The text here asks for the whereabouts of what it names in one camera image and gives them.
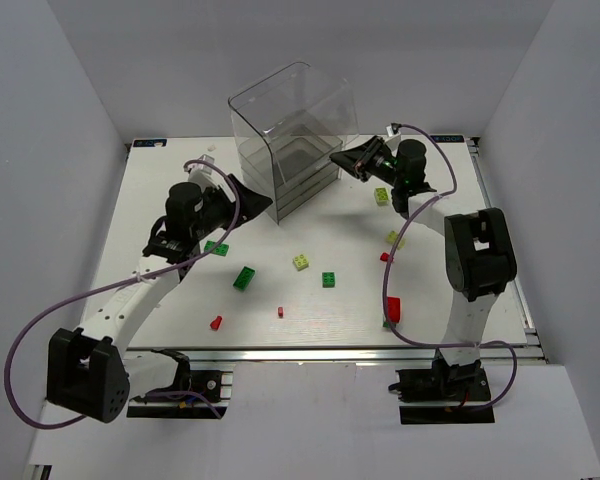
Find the green lego brick long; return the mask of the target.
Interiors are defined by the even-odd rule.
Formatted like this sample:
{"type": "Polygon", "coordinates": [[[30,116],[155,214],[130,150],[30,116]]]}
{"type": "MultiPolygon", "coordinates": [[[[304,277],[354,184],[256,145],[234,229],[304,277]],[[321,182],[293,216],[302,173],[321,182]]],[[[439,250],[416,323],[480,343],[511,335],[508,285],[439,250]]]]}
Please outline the green lego brick long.
{"type": "Polygon", "coordinates": [[[238,291],[244,292],[255,277],[255,274],[255,269],[248,266],[244,266],[238,274],[238,276],[236,277],[236,279],[234,280],[233,287],[238,291]]]}

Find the red white green lego stack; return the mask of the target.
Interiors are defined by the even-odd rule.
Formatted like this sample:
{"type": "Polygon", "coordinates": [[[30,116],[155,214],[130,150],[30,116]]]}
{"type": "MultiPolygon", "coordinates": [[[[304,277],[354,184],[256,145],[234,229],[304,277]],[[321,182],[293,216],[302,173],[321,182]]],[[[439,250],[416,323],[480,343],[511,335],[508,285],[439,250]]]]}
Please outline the red white green lego stack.
{"type": "Polygon", "coordinates": [[[388,316],[383,316],[383,327],[388,329],[389,324],[397,325],[401,321],[401,300],[398,297],[387,298],[388,316]]]}

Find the yellow lego brick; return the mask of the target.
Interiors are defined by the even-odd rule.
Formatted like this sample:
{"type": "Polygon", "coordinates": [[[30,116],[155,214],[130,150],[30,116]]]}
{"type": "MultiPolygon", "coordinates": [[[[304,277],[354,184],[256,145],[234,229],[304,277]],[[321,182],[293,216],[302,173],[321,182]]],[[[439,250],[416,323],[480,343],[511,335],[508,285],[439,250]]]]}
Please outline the yellow lego brick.
{"type": "Polygon", "coordinates": [[[386,188],[378,187],[374,189],[374,199],[378,206],[386,206],[389,204],[390,198],[386,188]]]}
{"type": "Polygon", "coordinates": [[[302,271],[309,267],[309,260],[304,254],[295,256],[292,262],[297,271],[302,271]]]}
{"type": "Polygon", "coordinates": [[[400,250],[404,247],[406,240],[403,237],[400,237],[399,234],[392,230],[386,236],[386,242],[390,245],[397,245],[397,249],[400,250]]]}

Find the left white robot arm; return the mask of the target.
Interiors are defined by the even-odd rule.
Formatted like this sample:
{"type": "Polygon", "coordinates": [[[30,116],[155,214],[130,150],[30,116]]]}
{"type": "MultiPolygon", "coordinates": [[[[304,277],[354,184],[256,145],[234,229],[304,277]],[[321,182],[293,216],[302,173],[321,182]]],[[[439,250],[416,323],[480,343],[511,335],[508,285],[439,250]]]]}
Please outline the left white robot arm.
{"type": "Polygon", "coordinates": [[[202,174],[173,185],[165,213],[153,225],[131,283],[74,330],[49,341],[47,399],[80,415],[109,423],[130,399],[182,397],[190,386],[189,359],[159,349],[124,357],[141,325],[186,277],[200,243],[256,218],[271,198],[228,177],[236,198],[202,174]]]}

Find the clear acrylic cover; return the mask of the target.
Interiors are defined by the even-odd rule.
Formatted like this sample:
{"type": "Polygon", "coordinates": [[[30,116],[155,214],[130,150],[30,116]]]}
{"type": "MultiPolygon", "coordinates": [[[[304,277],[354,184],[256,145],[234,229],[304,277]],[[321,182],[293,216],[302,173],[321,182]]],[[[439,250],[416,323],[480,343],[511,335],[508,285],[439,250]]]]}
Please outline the clear acrylic cover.
{"type": "Polygon", "coordinates": [[[236,148],[258,138],[270,144],[291,135],[337,136],[346,149],[359,136],[350,84],[295,61],[230,95],[236,148]]]}

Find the left blue label sticker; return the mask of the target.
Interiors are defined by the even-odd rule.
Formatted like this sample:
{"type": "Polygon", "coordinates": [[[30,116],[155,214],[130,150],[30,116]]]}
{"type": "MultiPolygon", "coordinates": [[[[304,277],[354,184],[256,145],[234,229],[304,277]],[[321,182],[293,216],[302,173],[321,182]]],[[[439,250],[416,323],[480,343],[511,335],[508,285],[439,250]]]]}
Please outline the left blue label sticker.
{"type": "Polygon", "coordinates": [[[133,148],[162,148],[167,144],[166,139],[136,139],[133,148]]]}

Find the right blue label sticker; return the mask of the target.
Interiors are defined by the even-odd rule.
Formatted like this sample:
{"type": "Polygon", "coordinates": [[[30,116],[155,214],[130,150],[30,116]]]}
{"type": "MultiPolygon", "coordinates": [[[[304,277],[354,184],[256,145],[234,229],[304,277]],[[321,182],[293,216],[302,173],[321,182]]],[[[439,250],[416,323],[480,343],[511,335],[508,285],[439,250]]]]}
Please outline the right blue label sticker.
{"type": "Polygon", "coordinates": [[[462,135],[432,135],[431,138],[436,143],[464,143],[462,135]]]}

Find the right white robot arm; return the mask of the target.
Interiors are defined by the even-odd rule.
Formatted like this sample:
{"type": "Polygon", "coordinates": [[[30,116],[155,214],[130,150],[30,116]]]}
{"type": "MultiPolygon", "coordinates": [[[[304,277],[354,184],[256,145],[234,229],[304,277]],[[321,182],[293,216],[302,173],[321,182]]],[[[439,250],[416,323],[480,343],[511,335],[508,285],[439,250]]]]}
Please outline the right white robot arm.
{"type": "Polygon", "coordinates": [[[444,262],[453,289],[443,339],[434,348],[455,376],[478,368],[480,345],[496,300],[517,275],[517,263],[502,210],[469,211],[454,201],[458,181],[441,155],[451,188],[436,191],[426,180],[427,145],[419,140],[385,141],[373,136],[348,150],[330,155],[332,163],[366,182],[377,178],[391,188],[394,211],[405,224],[393,241],[393,256],[407,228],[418,223],[444,238],[444,262]]]}

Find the green lego brick left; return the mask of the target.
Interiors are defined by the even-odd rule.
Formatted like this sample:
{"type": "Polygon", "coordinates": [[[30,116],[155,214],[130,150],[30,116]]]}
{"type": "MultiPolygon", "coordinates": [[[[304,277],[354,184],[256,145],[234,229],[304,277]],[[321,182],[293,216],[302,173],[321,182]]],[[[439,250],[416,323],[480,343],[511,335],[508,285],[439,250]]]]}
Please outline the green lego brick left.
{"type": "Polygon", "coordinates": [[[213,248],[215,245],[214,241],[208,240],[204,245],[204,251],[210,251],[214,255],[218,256],[226,256],[229,251],[229,245],[226,243],[219,244],[216,248],[213,248]]]}

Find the red cone lego left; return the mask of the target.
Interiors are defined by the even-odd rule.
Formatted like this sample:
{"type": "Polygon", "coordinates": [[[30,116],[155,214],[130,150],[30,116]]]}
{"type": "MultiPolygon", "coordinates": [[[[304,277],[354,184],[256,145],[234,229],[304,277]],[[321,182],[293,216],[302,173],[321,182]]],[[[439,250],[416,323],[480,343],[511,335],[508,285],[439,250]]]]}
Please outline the red cone lego left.
{"type": "Polygon", "coordinates": [[[210,328],[211,328],[213,331],[217,331],[217,330],[220,328],[220,326],[221,326],[221,324],[222,324],[222,321],[223,321],[223,317],[222,317],[222,316],[220,316],[220,315],[218,315],[218,316],[217,316],[217,317],[216,317],[216,318],[215,318],[215,319],[214,319],[214,320],[213,320],[213,321],[210,323],[210,328]]]}

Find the grey stacked drawer trays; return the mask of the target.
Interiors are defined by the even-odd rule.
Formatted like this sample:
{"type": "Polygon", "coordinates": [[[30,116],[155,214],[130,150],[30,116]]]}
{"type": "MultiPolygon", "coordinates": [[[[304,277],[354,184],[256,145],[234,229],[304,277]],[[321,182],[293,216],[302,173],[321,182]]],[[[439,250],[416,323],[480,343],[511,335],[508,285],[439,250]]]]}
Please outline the grey stacked drawer trays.
{"type": "Polygon", "coordinates": [[[291,135],[270,144],[251,138],[237,147],[243,183],[272,200],[276,223],[339,178],[330,155],[343,146],[337,136],[291,135]]]}

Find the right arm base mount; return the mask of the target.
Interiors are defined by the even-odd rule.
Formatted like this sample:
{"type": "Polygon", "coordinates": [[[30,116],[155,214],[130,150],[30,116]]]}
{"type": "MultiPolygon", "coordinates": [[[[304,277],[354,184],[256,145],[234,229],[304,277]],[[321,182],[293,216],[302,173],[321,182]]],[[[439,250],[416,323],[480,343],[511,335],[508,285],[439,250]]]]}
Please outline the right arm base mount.
{"type": "Polygon", "coordinates": [[[428,369],[397,370],[388,391],[398,396],[402,425],[492,424],[486,372],[479,360],[449,366],[440,357],[428,369]]]}

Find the blue label sticker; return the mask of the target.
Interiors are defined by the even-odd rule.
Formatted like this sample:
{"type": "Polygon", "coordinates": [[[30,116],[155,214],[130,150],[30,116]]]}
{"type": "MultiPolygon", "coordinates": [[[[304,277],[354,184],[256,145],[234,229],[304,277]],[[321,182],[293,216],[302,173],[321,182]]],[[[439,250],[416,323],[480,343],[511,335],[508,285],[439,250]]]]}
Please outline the blue label sticker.
{"type": "Polygon", "coordinates": [[[166,139],[136,139],[133,148],[162,148],[167,144],[166,139]]]}
{"type": "Polygon", "coordinates": [[[432,135],[431,138],[436,143],[464,143],[462,135],[432,135]]]}

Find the green lego brick square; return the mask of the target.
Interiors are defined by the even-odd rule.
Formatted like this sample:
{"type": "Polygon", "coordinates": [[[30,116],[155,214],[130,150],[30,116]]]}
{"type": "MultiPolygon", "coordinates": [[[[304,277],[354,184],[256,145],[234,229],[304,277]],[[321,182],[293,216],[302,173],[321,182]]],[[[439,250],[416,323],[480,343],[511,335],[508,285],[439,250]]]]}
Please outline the green lego brick square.
{"type": "Polygon", "coordinates": [[[322,273],[322,287],[323,288],[334,288],[336,285],[336,276],[334,272],[323,272],[322,273]]]}

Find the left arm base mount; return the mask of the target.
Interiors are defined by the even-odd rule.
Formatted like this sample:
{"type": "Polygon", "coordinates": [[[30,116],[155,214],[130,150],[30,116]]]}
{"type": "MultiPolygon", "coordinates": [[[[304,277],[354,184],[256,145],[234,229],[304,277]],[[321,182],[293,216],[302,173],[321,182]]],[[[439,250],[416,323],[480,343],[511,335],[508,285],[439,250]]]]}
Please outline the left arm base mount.
{"type": "Polygon", "coordinates": [[[223,366],[169,349],[132,352],[123,363],[128,418],[219,420],[228,409],[233,372],[223,366]]]}

